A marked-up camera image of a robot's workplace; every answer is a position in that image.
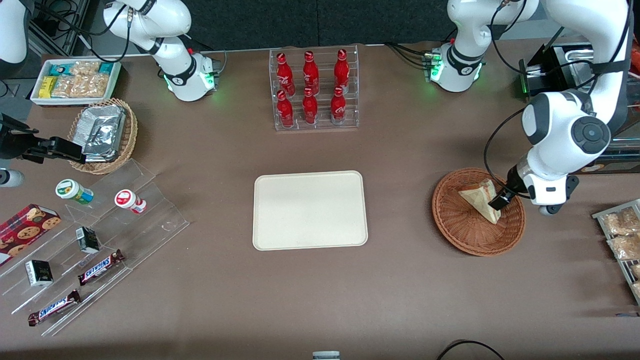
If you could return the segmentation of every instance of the snickers bar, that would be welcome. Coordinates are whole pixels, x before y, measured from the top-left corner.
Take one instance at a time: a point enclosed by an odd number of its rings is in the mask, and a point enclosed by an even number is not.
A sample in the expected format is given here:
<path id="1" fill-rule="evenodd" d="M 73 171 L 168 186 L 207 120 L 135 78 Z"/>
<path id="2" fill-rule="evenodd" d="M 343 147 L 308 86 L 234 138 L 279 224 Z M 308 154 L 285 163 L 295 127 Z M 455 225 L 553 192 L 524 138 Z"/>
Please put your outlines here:
<path id="1" fill-rule="evenodd" d="M 78 294 L 78 291 L 71 291 L 71 293 L 66 297 L 54 302 L 53 304 L 45 307 L 40 311 L 37 311 L 36 313 L 31 313 L 28 319 L 29 326 L 36 326 L 39 323 L 43 322 L 47 317 L 55 313 L 59 313 L 68 306 L 78 304 L 80 302 L 82 302 L 82 299 L 80 299 L 80 294 Z"/>
<path id="2" fill-rule="evenodd" d="M 94 267 L 87 270 L 84 274 L 78 275 L 78 279 L 80 280 L 80 286 L 87 285 L 91 280 L 98 278 L 100 275 L 104 274 L 107 270 L 109 270 L 113 265 L 124 260 L 124 255 L 120 252 L 120 249 L 116 250 L 116 252 L 109 255 L 108 258 L 102 260 L 97 263 Z"/>

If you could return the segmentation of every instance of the metal rack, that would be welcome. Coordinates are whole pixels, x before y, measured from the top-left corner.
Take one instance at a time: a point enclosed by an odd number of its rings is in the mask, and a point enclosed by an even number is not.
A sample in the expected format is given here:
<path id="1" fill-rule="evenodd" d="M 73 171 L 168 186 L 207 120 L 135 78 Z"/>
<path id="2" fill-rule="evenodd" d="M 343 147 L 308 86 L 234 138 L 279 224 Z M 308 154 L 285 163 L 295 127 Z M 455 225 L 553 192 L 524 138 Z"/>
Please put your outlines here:
<path id="1" fill-rule="evenodd" d="M 68 0 L 77 6 L 77 16 L 72 14 L 67 15 L 65 18 L 73 23 L 77 27 L 82 27 L 84 19 L 86 18 L 87 10 L 92 0 Z M 50 3 L 47 0 L 40 1 L 41 4 Z M 40 15 L 38 10 L 35 10 L 34 17 Z M 62 56 L 74 55 L 74 48 L 76 47 L 78 37 L 73 31 L 56 30 L 56 34 L 52 37 L 44 32 L 38 25 L 33 22 L 33 19 L 29 22 L 29 48 L 34 51 L 38 56 L 43 54 L 57 54 Z"/>

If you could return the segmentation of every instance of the red bottle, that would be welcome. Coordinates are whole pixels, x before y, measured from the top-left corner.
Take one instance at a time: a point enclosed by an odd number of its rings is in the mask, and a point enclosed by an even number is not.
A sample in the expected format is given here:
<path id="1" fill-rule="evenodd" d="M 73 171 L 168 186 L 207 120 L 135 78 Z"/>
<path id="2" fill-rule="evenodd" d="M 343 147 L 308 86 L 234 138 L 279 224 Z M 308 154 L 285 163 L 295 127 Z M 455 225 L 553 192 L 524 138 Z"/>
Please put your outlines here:
<path id="1" fill-rule="evenodd" d="M 349 63 L 347 62 L 347 51 L 345 49 L 338 50 L 338 62 L 333 68 L 333 76 L 335 76 L 335 86 L 342 88 L 342 93 L 349 92 Z"/>
<path id="2" fill-rule="evenodd" d="M 305 98 L 302 100 L 302 108 L 305 110 L 305 121 L 307 124 L 315 124 L 318 115 L 318 101 L 310 86 L 305 88 Z"/>
<path id="3" fill-rule="evenodd" d="M 336 86 L 333 89 L 333 98 L 331 99 L 331 122 L 333 125 L 342 125 L 344 123 L 344 110 L 347 102 L 342 96 L 342 88 Z"/>
<path id="4" fill-rule="evenodd" d="M 278 115 L 280 116 L 280 122 L 282 126 L 287 129 L 293 127 L 293 106 L 291 102 L 287 100 L 287 94 L 283 90 L 278 90 Z"/>
<path id="5" fill-rule="evenodd" d="M 276 55 L 278 61 L 278 82 L 280 88 L 284 90 L 288 97 L 292 97 L 296 93 L 296 85 L 293 84 L 293 72 L 287 64 L 287 57 L 283 53 Z"/>
<path id="6" fill-rule="evenodd" d="M 317 95 L 320 92 L 320 73 L 311 51 L 305 51 L 305 66 L 302 68 L 302 73 L 305 75 L 305 86 L 309 86 L 314 95 Z"/>

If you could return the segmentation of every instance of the robotic arm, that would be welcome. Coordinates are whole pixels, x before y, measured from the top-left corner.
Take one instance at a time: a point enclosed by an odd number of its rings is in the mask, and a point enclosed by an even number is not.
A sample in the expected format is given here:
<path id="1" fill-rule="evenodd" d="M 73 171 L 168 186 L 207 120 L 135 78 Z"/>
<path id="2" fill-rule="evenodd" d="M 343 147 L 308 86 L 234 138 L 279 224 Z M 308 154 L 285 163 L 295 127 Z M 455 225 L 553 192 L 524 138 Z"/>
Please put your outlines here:
<path id="1" fill-rule="evenodd" d="M 631 34 L 625 30 L 626 0 L 449 0 L 447 11 L 458 36 L 453 45 L 432 51 L 431 80 L 451 92 L 468 89 L 491 44 L 487 24 L 492 19 L 510 24 L 518 14 L 518 21 L 527 20 L 539 2 L 551 19 L 591 42 L 597 77 L 589 94 L 568 90 L 532 99 L 522 114 L 532 149 L 509 171 L 506 186 L 490 205 L 502 209 L 516 193 L 528 193 L 543 214 L 553 215 L 578 185 L 577 177 L 568 174 L 596 160 L 626 120 Z"/>
<path id="2" fill-rule="evenodd" d="M 501 209 L 514 192 L 529 193 L 541 213 L 553 215 L 579 183 L 568 174 L 596 160 L 626 120 L 631 31 L 625 30 L 626 0 L 541 2 L 553 20 L 591 42 L 596 82 L 589 94 L 569 90 L 532 99 L 522 128 L 533 148 L 509 171 L 507 186 L 490 205 Z"/>
<path id="3" fill-rule="evenodd" d="M 123 6 L 128 8 L 119 13 Z M 111 32 L 154 57 L 165 73 L 169 90 L 178 99 L 195 101 L 215 89 L 212 60 L 191 54 L 178 38 L 191 27 L 189 9 L 182 1 L 114 1 L 104 7 L 103 17 L 106 24 L 117 17 Z"/>

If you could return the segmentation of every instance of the wicker basket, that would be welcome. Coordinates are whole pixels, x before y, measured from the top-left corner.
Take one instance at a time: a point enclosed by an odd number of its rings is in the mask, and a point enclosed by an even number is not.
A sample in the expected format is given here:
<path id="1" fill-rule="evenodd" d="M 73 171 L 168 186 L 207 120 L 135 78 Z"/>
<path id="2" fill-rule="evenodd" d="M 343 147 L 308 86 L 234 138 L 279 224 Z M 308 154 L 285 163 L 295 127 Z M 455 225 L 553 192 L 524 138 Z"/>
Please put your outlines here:
<path id="1" fill-rule="evenodd" d="M 455 247 L 472 255 L 503 254 L 511 250 L 524 233 L 526 219 L 519 197 L 502 209 L 498 224 L 493 225 L 458 194 L 461 187 L 490 178 L 484 170 L 463 168 L 447 174 L 433 192 L 431 209 L 440 232 Z"/>
<path id="2" fill-rule="evenodd" d="M 126 102 L 119 99 L 109 99 L 101 102 L 97 102 L 95 104 L 89 105 L 89 108 L 94 106 L 107 106 L 107 105 L 118 105 L 123 107 L 127 111 L 127 118 L 125 119 L 124 129 L 122 129 L 122 137 L 120 139 L 120 149 L 118 150 L 118 157 L 116 160 L 110 163 L 86 163 L 86 164 L 78 164 L 73 161 L 69 161 L 71 166 L 74 169 L 82 171 L 82 172 L 90 172 L 95 175 L 104 175 L 110 172 L 114 172 L 122 165 L 124 165 L 129 158 L 131 158 L 131 154 L 133 153 L 133 148 L 136 145 L 136 136 L 138 135 L 138 121 L 136 120 L 136 114 L 131 111 L 129 105 Z M 80 119 L 80 114 L 76 116 L 76 121 L 74 121 L 73 125 L 71 125 L 71 131 L 69 131 L 69 135 L 67 139 L 71 141 L 76 133 L 76 126 L 78 124 L 78 120 Z"/>

